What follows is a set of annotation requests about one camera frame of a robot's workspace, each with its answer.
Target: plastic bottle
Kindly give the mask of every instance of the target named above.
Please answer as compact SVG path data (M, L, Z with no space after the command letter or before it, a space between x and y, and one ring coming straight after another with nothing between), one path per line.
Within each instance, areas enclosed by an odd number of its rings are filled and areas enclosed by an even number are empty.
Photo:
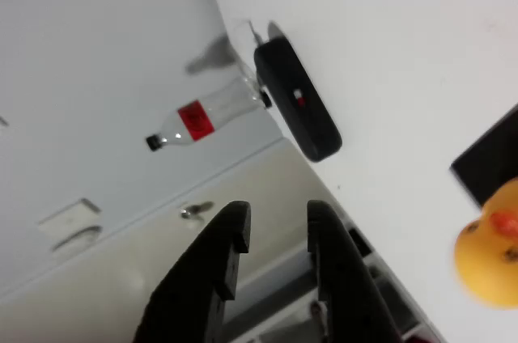
M259 107L264 107L261 94L253 90L247 78L239 77L169 114L159 133L146 138L146 142L152 151L165 145L189 145Z

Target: cabinet handle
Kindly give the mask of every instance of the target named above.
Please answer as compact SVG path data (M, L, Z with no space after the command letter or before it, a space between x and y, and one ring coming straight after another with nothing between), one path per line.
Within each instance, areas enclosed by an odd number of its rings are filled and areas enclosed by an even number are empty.
M212 201L205 201L201 204L188 205L180 210L180 216L183 219L192 219L197 217L199 214L210 210L212 207L214 207L214 202Z

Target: white table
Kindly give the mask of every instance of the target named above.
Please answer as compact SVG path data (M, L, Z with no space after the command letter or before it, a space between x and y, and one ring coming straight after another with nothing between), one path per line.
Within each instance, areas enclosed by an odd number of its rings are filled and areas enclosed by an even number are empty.
M518 310L481 304L456 276L478 208L449 167L518 102L518 1L217 1L231 35L274 20L291 40L343 138L312 168L444 337L516 342Z

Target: cabinet door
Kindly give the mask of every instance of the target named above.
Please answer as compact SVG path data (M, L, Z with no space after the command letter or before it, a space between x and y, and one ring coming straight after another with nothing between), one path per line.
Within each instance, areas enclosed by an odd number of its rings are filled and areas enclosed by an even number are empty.
M229 201L252 206L250 253L240 258L243 282L306 240L308 199L330 197L282 140L12 296L0 306L0 340L130 341L153 289ZM182 208L207 202L201 226L181 218Z
M186 69L225 32L215 0L0 0L0 13L0 296L56 265L63 238L38 224L68 205L98 207L106 239L281 137L257 109L193 145L146 144L240 74Z

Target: black panel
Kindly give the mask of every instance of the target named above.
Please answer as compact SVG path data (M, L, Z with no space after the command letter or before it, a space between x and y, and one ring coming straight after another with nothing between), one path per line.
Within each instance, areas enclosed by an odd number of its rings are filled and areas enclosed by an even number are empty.
M514 107L452 164L473 199L483 205L518 176L518 107Z

